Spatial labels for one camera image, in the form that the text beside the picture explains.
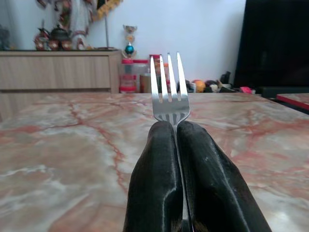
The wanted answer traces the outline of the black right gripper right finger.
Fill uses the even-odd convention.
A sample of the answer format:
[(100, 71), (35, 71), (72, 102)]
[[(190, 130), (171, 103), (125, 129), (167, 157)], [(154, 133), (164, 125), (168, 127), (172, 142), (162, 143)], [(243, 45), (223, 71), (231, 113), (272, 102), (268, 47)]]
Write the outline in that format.
[(189, 215), (195, 232), (269, 232), (237, 166), (201, 126), (178, 125)]

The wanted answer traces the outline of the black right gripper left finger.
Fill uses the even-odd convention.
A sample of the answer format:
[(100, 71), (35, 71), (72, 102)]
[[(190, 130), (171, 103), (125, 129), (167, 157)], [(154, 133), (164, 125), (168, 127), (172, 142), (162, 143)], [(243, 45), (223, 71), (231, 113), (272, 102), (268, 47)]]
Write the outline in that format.
[(185, 232), (183, 185), (172, 126), (158, 121), (132, 172), (123, 231)]

